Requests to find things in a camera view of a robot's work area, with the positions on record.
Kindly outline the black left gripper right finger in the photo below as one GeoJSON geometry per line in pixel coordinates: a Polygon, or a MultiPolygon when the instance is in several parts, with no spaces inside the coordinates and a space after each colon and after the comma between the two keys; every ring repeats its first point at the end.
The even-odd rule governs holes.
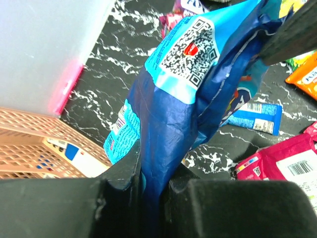
{"type": "Polygon", "coordinates": [[[314,238],[308,197],[288,181],[202,179],[180,165],[162,196],[164,238],[314,238]]]}

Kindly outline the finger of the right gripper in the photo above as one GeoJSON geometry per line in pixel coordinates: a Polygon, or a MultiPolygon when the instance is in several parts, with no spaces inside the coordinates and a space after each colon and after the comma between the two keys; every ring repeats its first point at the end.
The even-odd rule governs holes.
{"type": "Polygon", "coordinates": [[[306,2],[263,46],[260,58],[273,65],[317,48],[317,2],[306,2]]]}

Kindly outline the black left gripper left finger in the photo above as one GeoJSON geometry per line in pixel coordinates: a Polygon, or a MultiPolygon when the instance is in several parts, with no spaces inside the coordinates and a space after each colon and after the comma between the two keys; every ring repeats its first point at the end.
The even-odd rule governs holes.
{"type": "Polygon", "coordinates": [[[2,180],[1,237],[139,237],[139,151],[96,178],[2,180]]]}

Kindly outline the blue Slendy snack bag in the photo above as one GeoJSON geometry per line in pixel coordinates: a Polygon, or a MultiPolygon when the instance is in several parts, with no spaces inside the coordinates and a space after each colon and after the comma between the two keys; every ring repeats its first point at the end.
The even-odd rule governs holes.
{"type": "Polygon", "coordinates": [[[185,155],[258,91],[259,52],[283,24],[280,6],[246,0],[186,16],[146,60],[104,143],[113,164],[140,144],[142,237],[159,235],[160,195],[185,155]]]}

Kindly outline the magenta silver snack bag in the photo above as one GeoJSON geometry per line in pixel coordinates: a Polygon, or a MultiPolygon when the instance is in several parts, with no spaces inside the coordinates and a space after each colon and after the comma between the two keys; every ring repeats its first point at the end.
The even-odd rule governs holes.
{"type": "Polygon", "coordinates": [[[238,180],[287,180],[317,209],[317,123],[297,136],[258,150],[235,168],[238,180]]]}

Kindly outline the green Fox's candy bag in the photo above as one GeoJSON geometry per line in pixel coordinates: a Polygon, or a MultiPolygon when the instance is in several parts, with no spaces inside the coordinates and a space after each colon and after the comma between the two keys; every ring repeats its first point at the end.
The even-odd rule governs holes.
{"type": "Polygon", "coordinates": [[[315,0],[284,0],[280,16],[286,16],[294,10],[285,21],[279,35],[279,49],[282,60],[286,61],[292,71],[317,51],[317,2],[315,0]]]}

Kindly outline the orange Fox's candy bag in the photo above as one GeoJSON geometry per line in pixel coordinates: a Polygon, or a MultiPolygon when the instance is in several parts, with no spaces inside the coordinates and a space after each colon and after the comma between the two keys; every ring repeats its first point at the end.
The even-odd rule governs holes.
{"type": "Polygon", "coordinates": [[[317,100],[317,53],[308,58],[286,80],[317,100]]]}

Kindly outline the purple Fox's bag left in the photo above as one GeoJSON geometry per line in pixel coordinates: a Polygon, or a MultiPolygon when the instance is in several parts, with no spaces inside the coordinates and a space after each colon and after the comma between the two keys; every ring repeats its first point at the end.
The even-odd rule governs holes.
{"type": "Polygon", "coordinates": [[[162,38],[164,39],[184,17],[207,12],[209,12],[209,10],[200,0],[176,0],[172,12],[159,17],[159,21],[162,24],[162,38]]]}

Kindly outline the white card with red logo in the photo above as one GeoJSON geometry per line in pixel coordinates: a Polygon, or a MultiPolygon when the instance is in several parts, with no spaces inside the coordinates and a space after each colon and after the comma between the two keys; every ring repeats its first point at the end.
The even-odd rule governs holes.
{"type": "Polygon", "coordinates": [[[95,178],[109,168],[109,166],[106,166],[89,153],[72,144],[67,145],[65,156],[76,169],[88,178],[95,178]]]}

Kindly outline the blue wafer bar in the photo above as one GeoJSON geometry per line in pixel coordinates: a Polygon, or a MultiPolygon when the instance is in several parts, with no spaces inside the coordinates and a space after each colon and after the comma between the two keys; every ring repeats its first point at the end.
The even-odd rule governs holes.
{"type": "Polygon", "coordinates": [[[276,104],[246,103],[223,124],[279,135],[282,106],[276,104]]]}

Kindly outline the orange plastic file organizer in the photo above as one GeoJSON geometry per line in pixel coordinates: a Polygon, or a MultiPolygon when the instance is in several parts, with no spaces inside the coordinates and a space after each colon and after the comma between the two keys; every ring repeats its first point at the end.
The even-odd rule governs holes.
{"type": "Polygon", "coordinates": [[[86,178],[66,158],[68,144],[112,166],[101,146],[61,120],[1,108],[1,179],[86,178]]]}

